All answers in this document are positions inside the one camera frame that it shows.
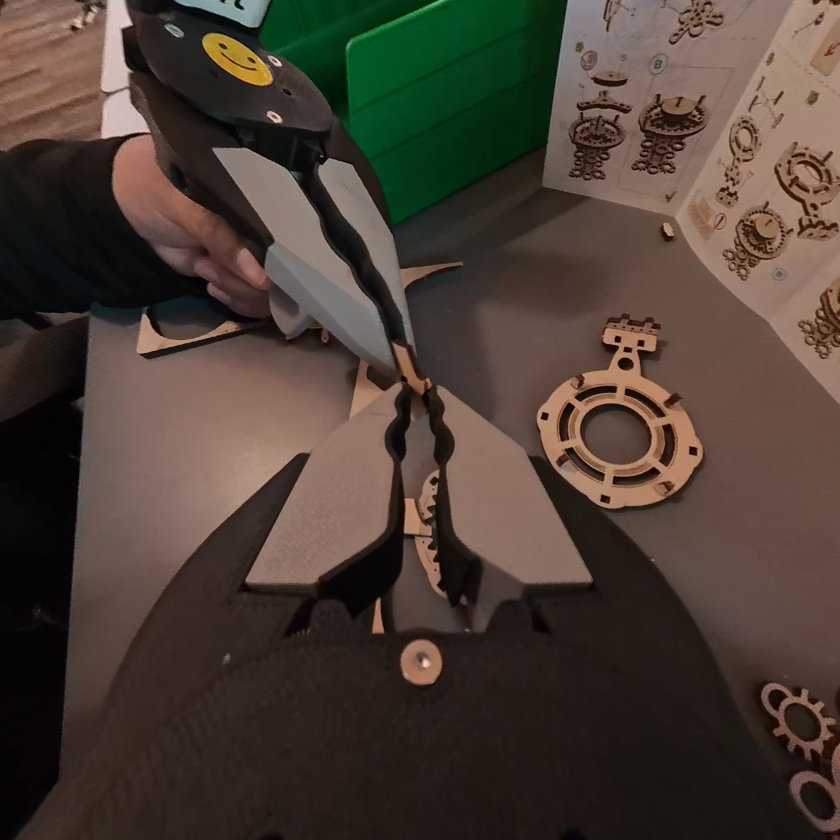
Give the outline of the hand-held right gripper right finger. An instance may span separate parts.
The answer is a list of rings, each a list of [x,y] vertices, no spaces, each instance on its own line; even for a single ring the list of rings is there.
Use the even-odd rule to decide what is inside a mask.
[[[434,436],[435,562],[470,632],[504,602],[578,594],[593,578],[526,451],[444,387],[425,395]]]

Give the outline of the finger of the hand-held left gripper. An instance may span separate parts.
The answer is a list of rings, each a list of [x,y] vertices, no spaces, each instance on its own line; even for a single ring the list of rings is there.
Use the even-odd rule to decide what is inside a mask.
[[[322,154],[309,171],[294,172],[245,148],[213,152],[272,238],[265,269],[278,289],[271,292],[271,307],[281,331],[292,338],[315,321],[362,361],[398,379],[394,356],[382,358],[383,347],[376,348],[371,336],[373,307],[330,244],[317,208],[318,167],[342,160]]]
[[[391,358],[398,342],[416,348],[396,244],[388,223],[352,164],[327,159],[317,169],[317,208],[326,236],[350,265],[373,307],[371,336]]]

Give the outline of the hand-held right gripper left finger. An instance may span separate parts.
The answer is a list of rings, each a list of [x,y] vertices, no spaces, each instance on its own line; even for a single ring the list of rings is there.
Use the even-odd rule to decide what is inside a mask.
[[[249,590],[339,601],[357,616],[394,585],[411,403],[408,386],[394,385],[313,450],[245,579]]]

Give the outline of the small wooden strip part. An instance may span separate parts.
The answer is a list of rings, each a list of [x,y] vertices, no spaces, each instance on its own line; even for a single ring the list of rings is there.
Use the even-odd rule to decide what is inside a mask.
[[[414,347],[395,339],[392,341],[392,352],[401,380],[416,394],[424,396],[432,387],[432,382],[420,371]]]

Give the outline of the person's left forearm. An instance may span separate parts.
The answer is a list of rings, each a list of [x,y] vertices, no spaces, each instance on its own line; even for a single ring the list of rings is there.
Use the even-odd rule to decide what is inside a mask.
[[[35,140],[1,153],[2,320],[203,294],[119,209],[112,165],[127,139]]]

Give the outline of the person's left hand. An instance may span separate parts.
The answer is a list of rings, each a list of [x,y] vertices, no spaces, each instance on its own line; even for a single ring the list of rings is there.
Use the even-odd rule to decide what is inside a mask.
[[[149,134],[121,143],[112,191],[129,225],[166,265],[204,280],[211,297],[242,316],[270,315],[271,283],[245,240],[167,180]]]

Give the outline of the folded white instruction sheet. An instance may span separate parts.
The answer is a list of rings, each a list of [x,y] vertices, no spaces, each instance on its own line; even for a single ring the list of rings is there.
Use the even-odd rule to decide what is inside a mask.
[[[838,1],[568,2],[545,186],[673,217],[838,400]]]

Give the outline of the long wooden side frame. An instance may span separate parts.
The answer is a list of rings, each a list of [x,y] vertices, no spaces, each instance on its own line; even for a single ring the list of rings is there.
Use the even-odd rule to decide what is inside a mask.
[[[463,265],[464,263],[462,261],[455,261],[431,266],[403,268],[403,288],[406,290],[420,280],[456,270]],[[163,321],[154,315],[150,308],[145,308],[140,317],[140,329],[136,346],[137,354],[146,359],[158,358],[162,355],[187,348],[230,339],[240,333],[261,329],[269,323],[267,319],[235,319],[232,316],[225,315],[222,315],[221,318],[222,320],[218,325],[214,324],[210,329],[203,329],[197,335],[170,337],[163,332]],[[370,371],[370,366],[367,363],[360,362],[353,388],[350,417],[355,416],[368,405],[372,404],[386,389],[385,385],[379,385],[371,379]]]

